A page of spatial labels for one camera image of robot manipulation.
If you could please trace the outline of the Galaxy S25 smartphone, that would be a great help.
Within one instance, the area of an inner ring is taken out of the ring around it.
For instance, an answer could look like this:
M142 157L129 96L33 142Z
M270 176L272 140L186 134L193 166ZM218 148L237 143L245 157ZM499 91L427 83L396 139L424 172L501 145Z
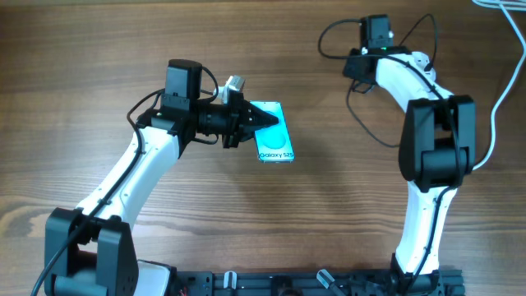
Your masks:
M259 161L263 163L291 163L295 160L293 145L281 103L252 101L257 108L275 116L279 122L255 131L255 142Z

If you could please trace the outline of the white power strip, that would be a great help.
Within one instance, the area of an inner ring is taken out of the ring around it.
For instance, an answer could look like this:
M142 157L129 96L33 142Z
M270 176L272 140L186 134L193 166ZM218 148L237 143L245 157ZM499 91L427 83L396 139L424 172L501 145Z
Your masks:
M414 62L423 71L424 75L431 81L436 80L436 71L430 58L423 52L412 52Z

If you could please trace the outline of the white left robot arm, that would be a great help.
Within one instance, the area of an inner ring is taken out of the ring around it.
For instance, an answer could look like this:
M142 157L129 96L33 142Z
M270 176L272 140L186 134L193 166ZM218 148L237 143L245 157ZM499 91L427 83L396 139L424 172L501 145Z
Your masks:
M133 137L103 182L74 209L56 208L45 224L44 268L31 291L47 295L186 295L176 268L136 256L132 229L146 200L191 142L210 135L236 148L279 119L216 86L202 98L199 62L172 59L154 103L130 119Z

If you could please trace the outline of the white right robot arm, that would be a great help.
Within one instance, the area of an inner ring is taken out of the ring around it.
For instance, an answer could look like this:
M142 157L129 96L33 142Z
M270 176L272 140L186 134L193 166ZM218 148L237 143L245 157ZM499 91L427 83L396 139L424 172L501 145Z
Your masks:
M396 149L408 205L394 269L401 289L428 289L438 282L438 249L450 203L473 171L476 106L470 96L436 83L434 58L394 42L388 16L355 22L360 45L341 56L344 75L353 81L349 90L379 86L405 114Z

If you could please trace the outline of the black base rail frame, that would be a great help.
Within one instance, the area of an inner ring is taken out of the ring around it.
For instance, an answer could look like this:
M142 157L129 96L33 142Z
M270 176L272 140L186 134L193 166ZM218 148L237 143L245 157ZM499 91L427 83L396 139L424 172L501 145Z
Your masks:
M179 271L169 278L167 295L403 295L388 270L333 273L325 280L317 273L212 273Z

